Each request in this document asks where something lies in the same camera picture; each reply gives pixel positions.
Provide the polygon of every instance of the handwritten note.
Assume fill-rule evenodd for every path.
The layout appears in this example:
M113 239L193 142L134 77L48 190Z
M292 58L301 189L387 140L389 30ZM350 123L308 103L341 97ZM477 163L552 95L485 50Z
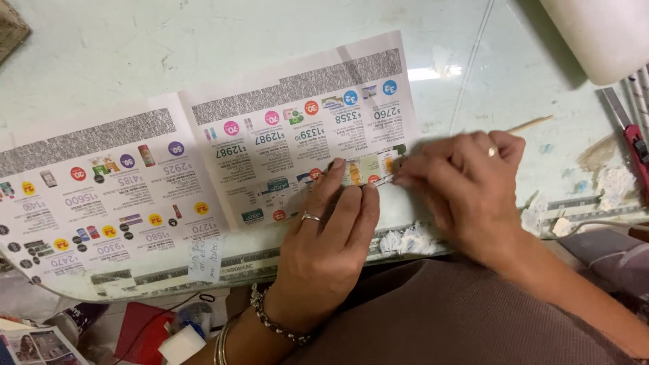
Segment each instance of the handwritten note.
M193 242L190 246L189 277L192 280L219 281L221 272L221 237Z

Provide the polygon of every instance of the brown skirt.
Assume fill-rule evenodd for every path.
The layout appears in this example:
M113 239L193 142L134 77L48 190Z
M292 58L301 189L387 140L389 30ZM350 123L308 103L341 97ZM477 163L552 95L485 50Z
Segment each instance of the brown skirt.
M579 317L491 271L418 260L358 283L283 364L637 364Z

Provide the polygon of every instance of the bracelet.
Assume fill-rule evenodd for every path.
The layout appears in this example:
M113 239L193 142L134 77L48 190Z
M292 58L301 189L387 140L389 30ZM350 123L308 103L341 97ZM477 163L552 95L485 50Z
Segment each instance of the bracelet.
M228 361L225 359L225 336L240 315L241 313L232 316L225 322L225 325L221 329L221 333L219 333L219 337L217 337L216 344L214 345L214 365L228 365Z
M275 322L271 322L268 319L268 316L263 311L263 299L266 296L267 292L268 292L268 288L266 288L266 290L264 290L263 293L259 293L257 291L257 284L252 285L252 295L250 298L250 304L254 307L254 311L255 313L257 313L257 317L260 319L260 321L262 321L263 325L268 327L272 332L281 334L285 338L288 338L289 340L295 342L300 346L306 344L309 338L311 337L310 335L305 334L304 336L297 336L293 334L291 330L283 328L279 324Z

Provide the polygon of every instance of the silver ring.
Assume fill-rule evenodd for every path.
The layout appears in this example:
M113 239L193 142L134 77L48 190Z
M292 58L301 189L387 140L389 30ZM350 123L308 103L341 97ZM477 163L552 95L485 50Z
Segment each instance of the silver ring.
M311 214L311 213L307 213L307 212L304 212L304 214L302 215L302 219L301 219L301 220L314 220L314 221L318 221L318 222L320 222L320 223L322 223L322 224L325 224L325 223L322 221L322 219L320 219L319 217L314 216L314 215Z
M497 154L498 154L498 147L496 146L491 146L487 152L487 156L489 157L494 157Z

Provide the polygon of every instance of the purple circle label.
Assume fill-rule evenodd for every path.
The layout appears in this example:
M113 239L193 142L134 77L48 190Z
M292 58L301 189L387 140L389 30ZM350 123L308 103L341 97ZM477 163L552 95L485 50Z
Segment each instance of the purple circle label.
M131 167L135 166L135 158L133 156L125 153L119 158L119 162L122 164L127 169L130 169Z
M174 156L180 156L185 152L185 146L182 143L174 141L169 144L169 153Z
M274 110L271 110L270 112L266 113L266 116L263 117L266 120L266 123L269 125L276 125L277 123L280 122L280 115L277 114Z
M226 121L223 130L229 136L236 136L239 133L239 125L235 121Z

